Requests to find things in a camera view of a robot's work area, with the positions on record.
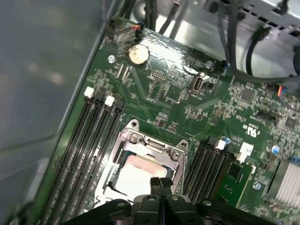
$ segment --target blue component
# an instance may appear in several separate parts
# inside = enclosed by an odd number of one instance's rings
[[[300,157],[297,156],[291,157],[291,163],[300,164]]]
[[[275,155],[277,155],[277,154],[279,153],[279,150],[280,150],[280,148],[279,148],[278,145],[274,145],[274,146],[272,147],[272,152],[273,152],[273,154],[275,154]]]
[[[224,141],[225,141],[226,144],[230,144],[230,139],[228,137],[225,138]]]

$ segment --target cpu socket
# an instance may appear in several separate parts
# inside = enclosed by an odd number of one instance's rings
[[[175,189],[183,185],[188,142],[176,146],[139,131],[138,120],[131,120],[119,133],[95,191],[96,206],[103,199],[133,202],[138,195],[150,194],[151,177],[168,177]]]

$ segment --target colored wires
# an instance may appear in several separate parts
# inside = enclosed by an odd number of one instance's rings
[[[282,97],[282,95],[287,91],[287,88],[285,88],[284,86],[280,85],[279,89],[278,89],[278,93],[277,96],[278,97]]]
[[[279,99],[281,100],[282,104],[287,108],[287,109],[291,109],[296,113],[300,113],[300,110],[295,109],[293,106],[289,105],[283,98],[284,93],[287,91],[287,88],[285,88],[284,86],[280,85],[278,92],[277,92],[277,96],[279,97]]]

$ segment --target ram slot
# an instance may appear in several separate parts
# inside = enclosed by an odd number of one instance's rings
[[[99,105],[99,101],[95,100],[93,105],[93,112],[91,114],[90,120],[84,129],[85,132],[83,134],[82,139],[79,141],[78,148],[74,149],[76,152],[74,159],[71,162],[70,167],[68,168],[68,176],[64,182],[63,187],[60,190],[59,198],[56,201],[54,213],[50,217],[50,221],[52,225],[56,225],[59,223],[60,218],[62,216],[62,211],[66,206],[66,203],[69,199],[70,190],[75,188],[76,178],[80,174],[77,168],[81,168],[83,165],[83,161],[86,155],[86,148],[89,147],[89,140],[93,137],[93,132],[95,132],[95,127],[97,124],[97,120],[101,111],[101,106]]]
[[[79,116],[77,124],[74,128],[74,131],[70,137],[70,140],[66,147],[66,151],[62,157],[60,167],[55,174],[56,180],[55,180],[55,182],[52,186],[52,189],[50,191],[50,194],[47,198],[45,210],[44,210],[44,213],[43,213],[42,219],[41,219],[43,224],[47,224],[48,220],[51,217],[53,207],[55,206],[56,200],[59,196],[60,189],[63,186],[63,183],[68,174],[69,162],[75,156],[75,151],[73,151],[73,149],[76,146],[76,144],[78,143],[78,139],[79,139],[80,135],[82,134],[83,127],[85,126],[85,124],[88,120],[88,117],[92,111],[92,108],[91,108],[92,105],[93,105],[93,102],[90,99],[85,99],[85,104],[83,106],[82,112]]]
[[[229,153],[201,142],[185,177],[183,194],[187,195],[192,203],[213,197],[218,181],[232,161]]]
[[[97,157],[95,159],[94,164],[92,165],[92,168],[90,170],[90,173],[88,175],[88,180],[83,184],[82,187],[82,193],[78,196],[78,204],[77,208],[75,210],[74,216],[77,216],[81,214],[82,210],[85,207],[85,201],[87,200],[88,196],[94,192],[97,182],[100,178],[100,167],[101,167],[101,161],[103,160],[103,157],[106,153],[106,150],[109,146],[110,141],[113,140],[113,136],[116,135],[116,127],[118,125],[118,121],[121,115],[122,107],[116,107],[114,111],[114,117],[112,119],[111,124],[107,127],[107,133],[102,139],[101,145],[99,146],[99,152],[97,154]]]
[[[63,222],[68,221],[73,218],[74,212],[76,208],[78,207],[78,201],[79,201],[79,195],[83,191],[82,188],[84,186],[84,183],[88,179],[88,175],[90,173],[90,169],[94,163],[94,155],[96,153],[96,150],[98,149],[98,144],[100,142],[100,139],[105,131],[105,127],[107,125],[107,122],[110,118],[110,114],[112,112],[112,107],[106,107],[105,112],[103,113],[104,116],[102,117],[103,119],[99,123],[99,126],[97,127],[97,133],[95,135],[95,138],[93,140],[93,143],[87,152],[87,157],[85,158],[84,166],[82,167],[81,170],[81,175],[79,179],[76,182],[76,188],[73,190],[71,194],[70,201],[65,209],[64,212],[62,212],[63,217]]]
[[[188,173],[184,179],[183,194],[190,195],[192,188],[195,185],[197,177],[197,169],[202,167],[203,161],[205,160],[205,155],[207,154],[206,149],[198,148],[198,151],[195,153],[193,161],[189,167]]]

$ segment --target integrated circuit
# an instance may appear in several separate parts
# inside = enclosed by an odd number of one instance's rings
[[[249,89],[244,89],[240,98],[246,102],[251,102],[253,95],[254,94],[252,91],[250,91]]]
[[[221,110],[218,110],[218,109],[216,109],[216,111],[215,111],[215,116],[217,116],[217,117],[221,117],[221,116],[222,116],[222,111],[221,111]]]
[[[228,174],[232,176],[232,178],[237,179],[240,173],[241,168],[236,164],[231,164],[228,170]]]
[[[296,126],[296,123],[297,123],[296,120],[292,119],[291,117],[288,117],[286,122],[285,122],[285,126],[287,128],[294,129],[295,126]]]

